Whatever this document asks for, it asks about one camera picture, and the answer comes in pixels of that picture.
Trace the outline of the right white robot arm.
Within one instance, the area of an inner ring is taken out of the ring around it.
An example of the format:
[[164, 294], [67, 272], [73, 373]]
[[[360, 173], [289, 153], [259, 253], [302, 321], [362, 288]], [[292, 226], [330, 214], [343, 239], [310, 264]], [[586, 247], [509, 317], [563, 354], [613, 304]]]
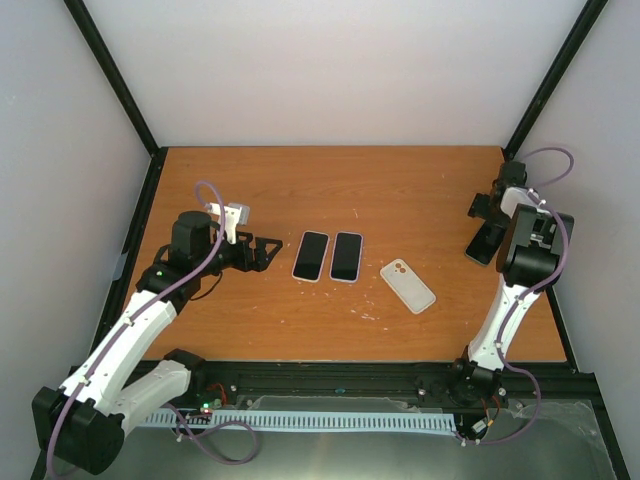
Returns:
[[497, 393], [525, 315], [567, 262], [575, 218], [546, 204], [526, 181], [523, 163], [504, 163], [491, 192], [476, 195], [468, 212], [484, 224], [467, 254], [484, 265], [495, 258], [499, 283], [483, 325], [452, 366], [448, 391], [460, 406]]

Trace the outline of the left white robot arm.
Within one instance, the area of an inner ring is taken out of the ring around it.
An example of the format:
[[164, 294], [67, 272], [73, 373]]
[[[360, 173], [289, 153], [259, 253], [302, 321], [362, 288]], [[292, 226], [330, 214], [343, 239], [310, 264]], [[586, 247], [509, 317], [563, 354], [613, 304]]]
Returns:
[[59, 458], [97, 475], [116, 459], [126, 437], [171, 400], [201, 400], [208, 378], [201, 357], [175, 349], [149, 373], [131, 382], [155, 339], [200, 290], [203, 278], [232, 268], [262, 272], [282, 248], [280, 240], [238, 231], [246, 222], [239, 204], [187, 211], [174, 222], [136, 285], [120, 318], [91, 355], [57, 388], [32, 401], [39, 446], [50, 476]]

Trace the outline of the black phone green edge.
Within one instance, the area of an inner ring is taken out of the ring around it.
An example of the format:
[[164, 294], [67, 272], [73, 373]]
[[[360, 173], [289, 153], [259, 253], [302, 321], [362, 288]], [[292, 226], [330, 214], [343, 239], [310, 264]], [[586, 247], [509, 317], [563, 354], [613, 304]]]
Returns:
[[465, 255], [476, 263], [487, 266], [499, 250], [505, 230], [485, 222], [465, 249]]

